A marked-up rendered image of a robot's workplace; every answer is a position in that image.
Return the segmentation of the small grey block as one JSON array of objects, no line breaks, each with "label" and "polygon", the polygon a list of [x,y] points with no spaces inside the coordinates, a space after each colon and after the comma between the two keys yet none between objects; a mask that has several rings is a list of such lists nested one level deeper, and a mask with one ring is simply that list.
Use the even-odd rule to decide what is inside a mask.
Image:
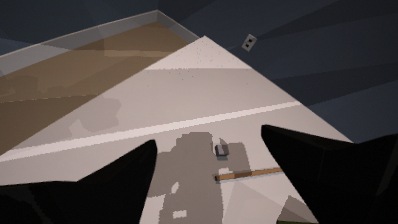
[{"label": "small grey block", "polygon": [[228,145],[216,145],[215,152],[216,152],[216,157],[228,156],[229,155]]}]

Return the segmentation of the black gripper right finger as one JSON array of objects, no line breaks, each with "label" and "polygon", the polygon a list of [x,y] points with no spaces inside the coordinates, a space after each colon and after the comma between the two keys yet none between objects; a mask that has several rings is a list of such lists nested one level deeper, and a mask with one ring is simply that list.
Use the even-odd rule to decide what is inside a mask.
[{"label": "black gripper right finger", "polygon": [[398,134],[355,144],[272,125],[261,138],[320,224],[372,224],[398,165]]}]

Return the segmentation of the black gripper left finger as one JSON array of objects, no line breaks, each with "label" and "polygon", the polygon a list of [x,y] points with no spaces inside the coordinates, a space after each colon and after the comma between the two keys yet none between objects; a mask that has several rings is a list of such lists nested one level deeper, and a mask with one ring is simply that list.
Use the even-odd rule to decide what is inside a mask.
[{"label": "black gripper left finger", "polygon": [[78,181],[0,185],[0,224],[140,224],[155,140]]}]

